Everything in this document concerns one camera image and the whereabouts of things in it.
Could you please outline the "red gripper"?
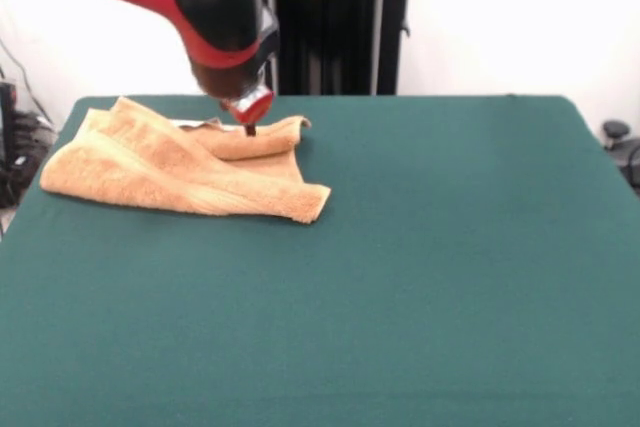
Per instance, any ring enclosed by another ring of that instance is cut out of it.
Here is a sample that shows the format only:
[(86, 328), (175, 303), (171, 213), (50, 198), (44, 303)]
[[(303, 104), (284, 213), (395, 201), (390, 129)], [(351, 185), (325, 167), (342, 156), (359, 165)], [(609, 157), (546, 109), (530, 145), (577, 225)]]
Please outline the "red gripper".
[(269, 111), (274, 94), (266, 85), (258, 85), (244, 96), (236, 99), (224, 99), (220, 101), (223, 110), (240, 124), (244, 125), (245, 134), (248, 137), (257, 135), (255, 123), (260, 121)]

